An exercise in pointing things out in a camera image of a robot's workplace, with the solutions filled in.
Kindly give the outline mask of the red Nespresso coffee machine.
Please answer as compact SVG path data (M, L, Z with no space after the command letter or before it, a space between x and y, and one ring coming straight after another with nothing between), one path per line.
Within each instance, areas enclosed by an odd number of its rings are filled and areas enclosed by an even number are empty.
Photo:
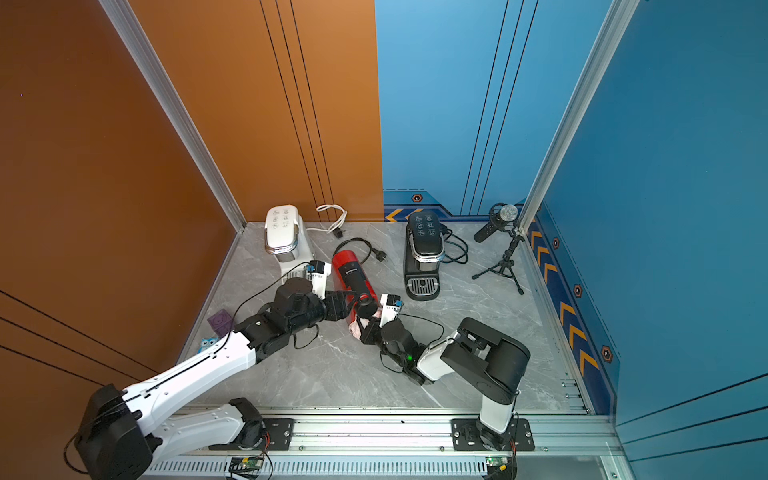
M332 267L336 288L348 291L347 301L354 303L347 324L351 325L359 317L371 318L378 310L379 301L356 254L350 250L339 251L332 258Z

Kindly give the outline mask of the white coffee machine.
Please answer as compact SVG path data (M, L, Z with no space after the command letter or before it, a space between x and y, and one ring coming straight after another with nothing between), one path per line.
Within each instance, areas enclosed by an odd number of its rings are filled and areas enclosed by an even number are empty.
M277 260L283 280L305 277L314 253L296 206L279 205L268 211L264 244L266 252Z

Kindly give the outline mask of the black coffee machine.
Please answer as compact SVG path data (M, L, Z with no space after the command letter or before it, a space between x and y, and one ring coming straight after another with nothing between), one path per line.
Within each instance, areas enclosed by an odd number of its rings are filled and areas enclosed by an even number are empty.
M440 265L445 256L442 228L437 213L412 213L406 224L403 276L407 295L430 301L440 293Z

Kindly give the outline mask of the pink striped towel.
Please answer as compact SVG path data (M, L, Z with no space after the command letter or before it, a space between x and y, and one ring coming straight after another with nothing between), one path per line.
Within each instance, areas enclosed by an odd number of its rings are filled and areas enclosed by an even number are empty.
M361 319L359 317L356 317L355 320L349 324L349 331L354 338L358 340L362 340L363 332L365 331L368 325L369 325L368 319Z

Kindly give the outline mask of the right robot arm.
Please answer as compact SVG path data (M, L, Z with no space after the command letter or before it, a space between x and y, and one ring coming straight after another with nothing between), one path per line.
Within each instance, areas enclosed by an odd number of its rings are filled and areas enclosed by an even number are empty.
M482 395L475 422L482 445L492 450L515 446L514 408L531 359L522 342L470 317L452 336L430 345L417 342L398 318L386 323L359 320L355 325L361 328L362 343L377 346L381 358L395 363L396 373L419 386L451 374L461 377Z

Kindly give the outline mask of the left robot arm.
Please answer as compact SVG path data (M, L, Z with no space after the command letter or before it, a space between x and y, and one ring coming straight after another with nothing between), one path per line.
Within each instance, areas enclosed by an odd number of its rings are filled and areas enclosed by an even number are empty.
M273 301L237 323L209 349L175 367L123 390L106 385L89 399L80 427L69 444L93 479L137 479L167 458L211 445L259 448L266 425L245 398L185 419L183 406L229 377L288 346L298 332L322 321L349 316L357 297L349 291L314 289L291 278Z

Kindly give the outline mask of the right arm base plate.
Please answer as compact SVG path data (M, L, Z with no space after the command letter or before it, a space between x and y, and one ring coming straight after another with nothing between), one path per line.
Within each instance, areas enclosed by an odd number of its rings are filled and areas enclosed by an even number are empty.
M513 417L503 433L485 426L479 419L452 419L450 426L456 451L532 452L536 449L530 423L524 418Z

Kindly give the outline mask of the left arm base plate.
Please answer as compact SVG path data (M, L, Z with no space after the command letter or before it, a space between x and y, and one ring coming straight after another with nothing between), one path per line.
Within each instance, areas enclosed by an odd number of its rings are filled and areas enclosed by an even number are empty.
M226 444L208 446L212 451L259 450L288 451L293 438L295 420L292 418L266 418L260 422L247 422L235 439Z

